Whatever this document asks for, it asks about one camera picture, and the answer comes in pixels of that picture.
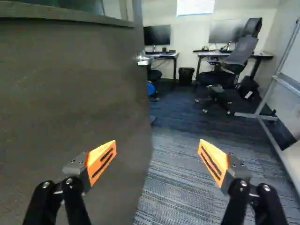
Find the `chair headrest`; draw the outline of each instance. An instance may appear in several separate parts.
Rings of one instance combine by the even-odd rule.
[[[263,19],[260,18],[250,18],[246,25],[245,28],[242,32],[242,37],[246,35],[251,35],[255,38],[257,38],[258,33],[261,31],[263,25]]]

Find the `door handle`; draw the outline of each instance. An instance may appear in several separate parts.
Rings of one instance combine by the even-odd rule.
[[[135,60],[139,66],[150,65],[153,62],[153,59],[153,56],[146,55],[145,50],[139,51],[135,56]]]

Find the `standing desk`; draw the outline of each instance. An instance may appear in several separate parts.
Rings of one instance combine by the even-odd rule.
[[[196,52],[197,56],[198,56],[198,65],[197,65],[197,73],[196,75],[199,74],[200,72],[200,65],[201,65],[201,60],[205,57],[226,57],[229,56],[230,53],[221,53],[220,51],[213,51],[213,52]],[[252,59],[256,59],[254,67],[252,69],[251,75],[250,75],[250,79],[253,80],[256,72],[262,62],[262,60],[271,60],[273,58],[272,55],[269,54],[265,54],[262,52],[255,52],[254,54],[251,55]]]
[[[176,86],[176,71],[177,71],[177,58],[179,56],[179,52],[174,53],[153,53],[153,54],[147,54],[147,56],[152,56],[155,59],[160,60],[173,60],[173,84],[172,84],[172,90]]]

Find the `black wastebasket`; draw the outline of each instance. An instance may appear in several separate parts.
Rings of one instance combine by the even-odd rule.
[[[178,70],[179,72],[179,85],[180,86],[190,86],[192,83],[193,73],[195,72],[194,68],[181,67]]]

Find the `black monitor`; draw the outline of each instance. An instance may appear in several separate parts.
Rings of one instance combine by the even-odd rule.
[[[210,28],[209,43],[238,42],[248,19],[214,20]]]
[[[169,45],[171,39],[171,26],[144,27],[145,45]]]

